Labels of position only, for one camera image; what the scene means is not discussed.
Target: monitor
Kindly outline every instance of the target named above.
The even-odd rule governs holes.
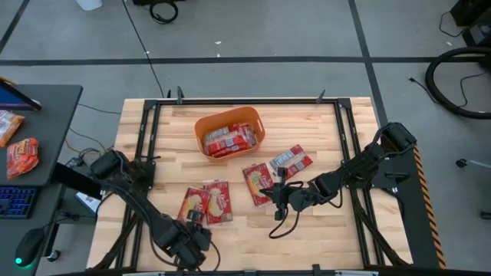
[[[0,80],[0,110],[41,110],[41,105]]]

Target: desk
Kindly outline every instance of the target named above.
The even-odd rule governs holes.
[[[120,119],[115,147],[129,159],[133,159],[135,154],[143,103],[144,100],[126,100]],[[371,99],[351,98],[351,104],[358,137],[363,147],[372,141],[378,129]],[[154,187],[149,194],[150,201],[161,212],[175,218],[188,187],[200,187],[202,181],[207,179],[228,179],[233,223],[211,227],[213,241],[222,255],[220,271],[310,270],[312,264],[320,264],[322,269],[363,268],[350,194],[347,190],[343,193],[344,205],[341,209],[327,204],[306,209],[302,212],[298,227],[293,233],[279,240],[271,240],[268,233],[278,224],[273,219],[275,206],[254,207],[242,175],[243,167],[268,162],[296,143],[303,147],[314,162],[290,179],[291,181],[312,179],[321,173],[337,169],[343,154],[333,105],[248,105],[258,110],[266,138],[257,152],[231,159],[226,163],[210,163],[199,152],[193,130],[194,123],[200,117],[239,105],[163,106],[160,109],[154,152],[154,156],[160,158],[155,159],[157,168]],[[343,113],[342,116],[343,121],[347,122],[347,114]],[[151,125],[152,116],[149,116],[147,130]],[[349,133],[347,123],[344,124],[344,128],[346,133]],[[350,155],[354,156],[350,137],[348,142]],[[147,147],[146,140],[143,145],[144,153]],[[412,262],[397,200],[376,189],[371,191],[371,198],[382,235],[405,261]],[[101,206],[88,267],[94,266],[102,259],[119,235],[124,206],[124,202],[117,196],[109,198]],[[294,219],[291,215],[278,232],[290,228]],[[365,231],[373,264],[374,247],[367,233]],[[132,241],[133,237],[130,236],[124,265],[129,264]],[[216,253],[211,248],[206,256],[207,259],[201,268],[211,270],[216,265]],[[175,270],[154,257],[150,250],[146,226],[143,227],[137,270]]]
[[[44,253],[44,250],[40,250],[32,266],[27,268],[19,268],[14,263],[15,250],[25,233],[52,222],[58,209],[64,188],[59,182],[51,182],[51,176],[82,91],[82,87],[75,85],[18,85],[18,89],[28,97],[39,100],[42,110],[16,112],[25,116],[25,120],[9,144],[35,137],[39,141],[40,163],[31,172],[19,176],[9,184],[43,187],[30,219],[0,220],[0,268],[2,274],[9,276],[34,275],[39,258]],[[0,149],[0,156],[0,179],[3,179],[2,183],[6,183],[6,148]]]

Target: white container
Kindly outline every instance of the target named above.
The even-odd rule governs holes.
[[[84,11],[93,11],[102,6],[102,0],[75,0]]]

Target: computer mouse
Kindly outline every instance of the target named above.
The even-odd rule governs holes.
[[[39,252],[39,248],[44,239],[44,228],[34,228],[29,230],[15,251],[15,263],[17,266],[24,267],[30,265]]]

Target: dark gray desk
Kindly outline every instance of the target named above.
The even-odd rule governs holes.
[[[0,268],[2,275],[8,276],[34,275],[39,258],[44,253],[47,238],[32,265],[19,268],[14,263],[15,249],[25,233],[52,222],[60,205],[64,186],[59,182],[51,182],[51,177],[82,92],[82,87],[76,85],[18,85],[17,88],[23,94],[39,100],[42,110],[16,112],[25,116],[25,120],[9,143],[29,137],[38,139],[40,163],[31,172],[7,183],[6,149],[0,149],[0,179],[3,180],[2,184],[43,187],[30,219],[0,220],[0,237],[2,237]]]

